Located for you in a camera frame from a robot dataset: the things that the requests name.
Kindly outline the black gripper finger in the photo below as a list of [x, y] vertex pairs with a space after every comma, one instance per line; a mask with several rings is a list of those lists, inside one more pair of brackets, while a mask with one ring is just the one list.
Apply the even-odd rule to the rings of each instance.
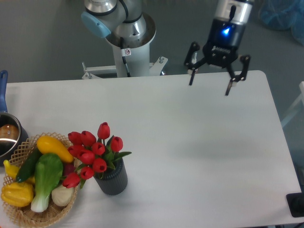
[[200, 50], [200, 46], [197, 42], [192, 42], [190, 48], [186, 54], [184, 60], [184, 66], [188, 68], [188, 74], [191, 75], [189, 85], [193, 84], [195, 74], [199, 67], [206, 64], [207, 60], [203, 57], [201, 60], [197, 61], [197, 52]]
[[228, 83], [228, 86], [227, 86], [227, 89], [226, 89], [226, 92], [225, 92], [225, 96], [229, 95], [229, 92], [230, 92], [233, 84], [236, 84], [239, 81], [245, 81], [246, 80], [251, 56], [250, 55], [242, 55], [242, 56], [239, 56], [238, 59], [243, 64], [242, 71], [239, 75], [235, 74], [235, 72], [232, 69], [231, 64], [228, 64], [227, 67], [226, 67], [227, 72], [230, 76], [230, 81]]

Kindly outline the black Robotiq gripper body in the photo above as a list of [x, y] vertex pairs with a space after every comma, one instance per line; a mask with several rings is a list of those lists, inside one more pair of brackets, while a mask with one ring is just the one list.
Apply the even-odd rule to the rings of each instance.
[[238, 58], [245, 25], [214, 19], [202, 52], [208, 65], [227, 68]]

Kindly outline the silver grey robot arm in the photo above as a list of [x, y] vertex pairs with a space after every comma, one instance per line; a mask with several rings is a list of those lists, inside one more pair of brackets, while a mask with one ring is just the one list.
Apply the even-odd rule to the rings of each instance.
[[[140, 0], [86, 0], [81, 20], [99, 38], [113, 48], [118, 77], [158, 75], [160, 70], [150, 64], [150, 43], [156, 34], [153, 19], [142, 11]], [[245, 31], [253, 2], [251, 0], [220, 0], [207, 42], [193, 42], [184, 65], [191, 77], [202, 65], [227, 70], [228, 88], [247, 77], [250, 56], [239, 55], [238, 48]]]

